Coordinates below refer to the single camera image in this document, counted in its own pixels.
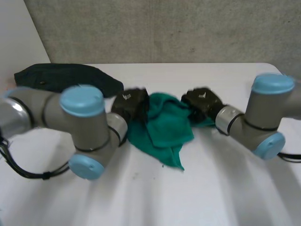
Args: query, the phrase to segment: green cloth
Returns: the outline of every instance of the green cloth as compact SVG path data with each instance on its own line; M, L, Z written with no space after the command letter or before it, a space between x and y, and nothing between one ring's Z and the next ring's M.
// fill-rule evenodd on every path
M153 93L150 95L148 122L131 122L127 132L128 140L163 164L184 170L179 152L184 143L194 138L188 119L190 114L187 104L177 98L164 93ZM196 127L213 125L212 120L206 119Z

